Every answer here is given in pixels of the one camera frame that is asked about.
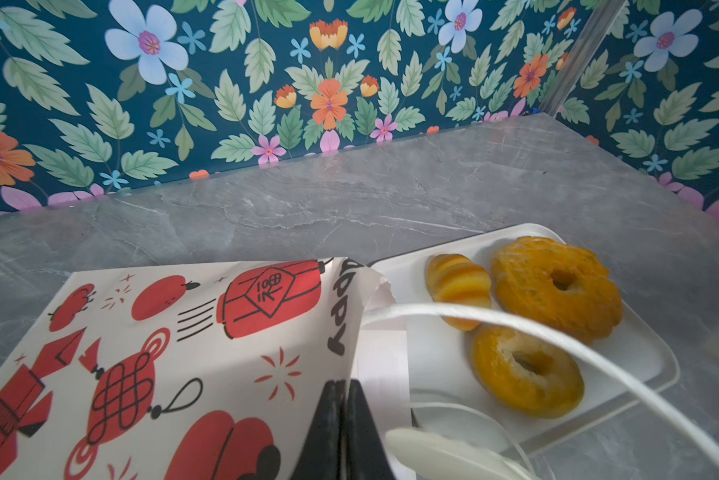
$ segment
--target marble surface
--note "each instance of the marble surface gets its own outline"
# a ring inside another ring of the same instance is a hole
[[[534,222],[593,250],[677,354],[664,395],[719,441],[719,224],[545,114],[0,218],[0,364],[76,270],[351,255]],[[719,472],[638,406],[535,459],[544,480]]]

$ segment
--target donut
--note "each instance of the donut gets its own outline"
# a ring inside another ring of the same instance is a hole
[[[581,371],[564,350],[505,326],[476,332],[471,365],[485,389],[528,415],[561,417],[584,396]]]
[[[583,343],[604,339],[621,322],[618,287],[589,250],[523,236],[493,256],[491,272],[505,310]]]
[[[492,307],[490,300],[490,274],[463,255],[437,255],[426,269],[426,286],[434,302],[459,303],[461,305]],[[442,317],[458,330],[468,332],[481,322]]]

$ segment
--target flower center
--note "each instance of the flower center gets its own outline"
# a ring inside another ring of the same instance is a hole
[[[144,53],[149,55],[156,55],[162,49],[160,39],[155,34],[145,30],[138,36],[138,46]]]
[[[466,26],[466,14],[461,12],[459,16],[455,17],[455,31],[463,30]]]
[[[671,32],[666,32],[658,38],[658,47],[662,50],[669,48],[672,43],[674,43],[674,34]]]

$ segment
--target blue flower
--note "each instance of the blue flower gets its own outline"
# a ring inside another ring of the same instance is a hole
[[[427,20],[429,20],[430,25],[429,28],[426,29],[426,32],[431,33],[431,30],[433,30],[434,34],[438,34],[439,27],[445,24],[445,19],[442,18],[442,9],[437,8],[437,14],[433,17],[429,15],[429,18],[427,18]]]
[[[178,94],[178,103],[183,103],[186,101],[185,98],[183,98],[183,95],[186,95],[188,98],[194,98],[196,97],[196,94],[192,91],[189,91],[188,88],[191,86],[192,80],[191,78],[187,78],[183,82],[181,82],[178,79],[178,75],[171,73],[167,75],[167,77],[170,79],[170,82],[172,82],[175,87],[169,87],[165,89],[165,94],[167,95],[174,95]]]
[[[450,46],[448,45],[445,47],[445,52],[442,54],[440,52],[437,52],[437,63],[434,64],[434,68],[439,68],[442,72],[445,71],[445,68],[448,66],[448,63],[453,61],[452,57],[449,57],[450,54]]]
[[[207,47],[204,43],[200,42],[200,38],[205,38],[205,31],[204,30],[197,30],[194,33],[191,33],[191,27],[188,23],[184,22],[182,24],[183,31],[186,33],[185,35],[181,35],[178,37],[178,43],[182,44],[188,44],[189,45],[189,53],[195,54],[196,49],[199,48],[202,52],[207,50]]]
[[[631,110],[630,114],[623,114],[623,118],[626,119],[626,125],[632,123],[639,123],[639,117],[644,115],[642,112],[638,112],[635,108]]]
[[[164,134],[164,132],[162,131],[161,128],[158,128],[158,129],[156,130],[156,133],[155,133],[155,134],[151,133],[150,131],[147,131],[146,133],[149,135],[149,137],[152,137],[152,138],[153,138],[153,140],[149,142],[149,143],[152,144],[152,145],[159,144],[161,148],[165,148],[165,144],[169,144],[169,143],[170,143],[170,139],[169,139],[169,138],[164,138],[164,137],[162,136],[162,135]]]
[[[572,22],[570,22],[570,26],[567,27],[567,30],[565,30],[565,37],[570,38],[570,35],[576,33],[578,31],[578,25],[581,24],[581,19],[576,18]]]
[[[104,185],[114,185],[114,188],[117,190],[122,188],[122,185],[129,184],[130,182],[125,180],[124,178],[120,178],[122,176],[121,173],[119,173],[119,170],[115,170],[111,172],[111,175],[109,174],[100,174],[101,177],[106,178],[107,180],[104,180]]]
[[[355,38],[354,34],[350,34],[348,36],[348,42],[351,43],[351,45],[348,46],[348,49],[346,50],[347,54],[354,53],[354,58],[357,58],[359,56],[360,50],[365,50],[365,46],[362,44],[362,40],[365,39],[365,34],[360,33],[359,38]]]
[[[647,167],[648,172],[652,172],[653,170],[658,170],[660,172],[663,171],[662,165],[668,164],[669,160],[664,160],[662,158],[659,158],[657,154],[653,154],[652,157],[650,157],[649,160],[645,160],[642,162],[642,165]]]
[[[477,108],[477,111],[473,115],[471,115],[471,118],[479,121],[479,119],[484,116],[485,116],[485,107],[480,107],[480,108]]]
[[[292,46],[295,47],[295,50],[290,51],[291,57],[298,57],[298,63],[303,65],[303,57],[311,58],[311,52],[306,50],[306,46],[308,45],[308,39],[306,37],[303,37],[303,40],[301,40],[301,43],[299,44],[298,41],[294,38],[290,40],[290,43],[292,43]]]
[[[548,35],[551,33],[552,28],[556,28],[557,22],[556,22],[556,15],[551,15],[551,18],[548,19],[548,21],[544,22],[544,29],[541,30],[541,33],[544,35]]]
[[[631,62],[626,62],[626,70],[620,72],[618,76],[624,77],[626,79],[626,83],[631,83],[631,80],[633,78],[642,78],[642,72],[637,72],[637,70],[642,68],[642,65],[644,64],[644,60],[639,60],[635,64],[632,64]]]
[[[450,98],[455,101],[456,98],[461,96],[461,90],[463,90],[463,87],[460,87],[458,85],[453,87],[453,92],[450,94]]]
[[[640,26],[636,26],[635,24],[629,25],[629,29],[631,30],[631,33],[627,33],[626,38],[631,38],[631,41],[633,43],[637,43],[637,40],[639,40],[640,37],[647,35],[647,32],[645,32],[646,26],[647,26],[647,20],[642,20],[642,23],[640,24]]]

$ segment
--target white cord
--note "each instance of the white cord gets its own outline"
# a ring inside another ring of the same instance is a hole
[[[533,469],[533,465],[530,463],[530,459],[527,457],[527,454],[525,454],[525,450],[519,446],[519,443],[517,443],[516,440],[514,440],[514,437],[509,435],[509,432],[504,428],[501,423],[496,420],[495,418],[492,418],[489,415],[485,415],[484,413],[480,412],[476,408],[467,407],[466,405],[461,405],[460,403],[450,403],[450,402],[412,402],[410,404],[411,408],[453,408],[455,410],[463,410],[464,412],[469,412],[473,415],[476,415],[477,417],[483,418],[484,420],[488,420],[490,423],[498,426],[498,428],[501,430],[501,433],[503,433],[504,437],[506,437],[511,444],[511,446],[514,447],[514,450],[517,451],[519,456],[522,458],[522,462],[525,463],[525,466],[527,466],[527,471],[530,472],[533,475],[533,478],[537,478],[537,475],[535,475],[535,470]]]
[[[454,305],[451,303],[409,303],[370,310],[369,312],[365,312],[363,325],[411,315],[450,316],[509,326],[566,350],[573,356],[601,370],[605,375],[622,383],[636,398],[642,400],[647,408],[653,410],[656,415],[669,422],[669,424],[679,430],[680,433],[685,435],[691,442],[695,443],[700,451],[708,456],[714,465],[719,467],[719,444],[711,438],[711,436],[699,428],[688,417],[685,417],[676,407],[634,378],[632,374],[562,332],[553,330],[533,320],[511,315],[510,313],[478,308],[476,306]]]

